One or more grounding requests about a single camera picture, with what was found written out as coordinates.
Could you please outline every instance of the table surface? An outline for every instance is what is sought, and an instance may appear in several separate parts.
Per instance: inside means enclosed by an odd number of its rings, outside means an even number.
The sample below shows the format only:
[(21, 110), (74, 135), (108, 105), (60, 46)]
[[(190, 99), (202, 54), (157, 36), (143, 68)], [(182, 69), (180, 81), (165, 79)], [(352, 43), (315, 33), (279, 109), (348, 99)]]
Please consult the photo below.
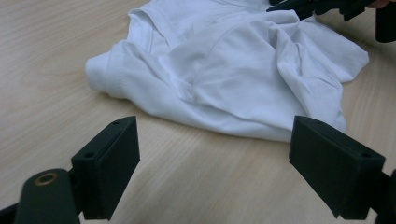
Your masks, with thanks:
[[(141, 162), (111, 223), (374, 223), (332, 212), (289, 164), (289, 144), (212, 133), (89, 88), (85, 62), (126, 37), (145, 0), (0, 2), (0, 208), (30, 176), (70, 158), (115, 119), (137, 116)], [(375, 11), (318, 17), (367, 50), (344, 85), (347, 134), (396, 168), (396, 43), (375, 42)], [(82, 223), (106, 223), (85, 221)]]

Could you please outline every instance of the black plastic part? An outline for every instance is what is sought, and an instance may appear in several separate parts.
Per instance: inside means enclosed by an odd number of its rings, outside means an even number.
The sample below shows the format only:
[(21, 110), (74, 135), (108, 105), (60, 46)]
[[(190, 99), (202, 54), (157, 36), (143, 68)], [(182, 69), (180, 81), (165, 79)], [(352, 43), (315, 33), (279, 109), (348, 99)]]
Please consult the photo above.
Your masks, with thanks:
[(66, 170), (52, 169), (23, 185), (15, 224), (79, 223)]
[(296, 117), (290, 163), (335, 217), (366, 219), (385, 158), (330, 125)]
[(371, 205), (378, 213), (375, 224), (396, 223), (396, 171), (391, 177), (382, 174)]
[(72, 158), (85, 219), (111, 219), (139, 161), (135, 117), (110, 123)]
[(375, 39), (381, 43), (396, 41), (396, 2), (376, 10)]
[(18, 204), (12, 204), (11, 206), (0, 211), (0, 223), (1, 224), (12, 224), (14, 223), (15, 216), (17, 214)]

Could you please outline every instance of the white t-shirt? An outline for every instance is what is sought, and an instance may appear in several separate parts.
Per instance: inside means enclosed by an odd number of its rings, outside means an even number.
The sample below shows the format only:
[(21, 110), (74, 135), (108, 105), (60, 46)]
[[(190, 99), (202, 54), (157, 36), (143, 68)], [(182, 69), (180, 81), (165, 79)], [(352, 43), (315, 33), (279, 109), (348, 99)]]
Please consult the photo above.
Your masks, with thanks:
[(346, 128), (341, 83), (368, 56), (265, 0), (153, 0), (129, 12), (125, 40), (89, 59), (90, 86), (152, 116), (289, 141), (295, 115)]

